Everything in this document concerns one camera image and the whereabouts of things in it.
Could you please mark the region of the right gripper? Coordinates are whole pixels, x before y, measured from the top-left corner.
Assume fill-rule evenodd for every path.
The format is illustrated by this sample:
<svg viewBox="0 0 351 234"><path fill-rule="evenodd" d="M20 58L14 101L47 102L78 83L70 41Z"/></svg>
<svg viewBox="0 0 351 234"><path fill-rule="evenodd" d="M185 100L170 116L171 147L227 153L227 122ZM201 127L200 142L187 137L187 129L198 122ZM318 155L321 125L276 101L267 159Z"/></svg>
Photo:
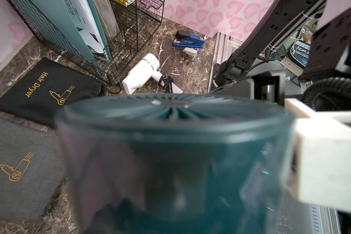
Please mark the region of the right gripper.
<svg viewBox="0 0 351 234"><path fill-rule="evenodd" d="M227 84L210 91L211 95L260 99L285 104L286 74L283 71L267 71L255 76L240 78L237 82Z"/></svg>

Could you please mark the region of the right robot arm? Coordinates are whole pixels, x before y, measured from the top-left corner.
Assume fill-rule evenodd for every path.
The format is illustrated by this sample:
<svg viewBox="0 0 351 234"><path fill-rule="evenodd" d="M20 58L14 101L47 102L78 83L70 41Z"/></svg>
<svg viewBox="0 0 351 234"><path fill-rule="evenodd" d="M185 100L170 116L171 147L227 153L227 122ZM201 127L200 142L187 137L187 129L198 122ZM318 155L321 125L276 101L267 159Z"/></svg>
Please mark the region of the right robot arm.
<svg viewBox="0 0 351 234"><path fill-rule="evenodd" d="M262 99L264 86L273 85L274 101L284 104L285 80L273 72L249 76L255 60L279 34L315 1L274 1L247 40L219 66L211 93ZM351 111L351 2L329 1L329 20L313 33L310 58L300 78L312 85L296 98L315 111ZM251 79L250 87L244 82Z"/></svg>

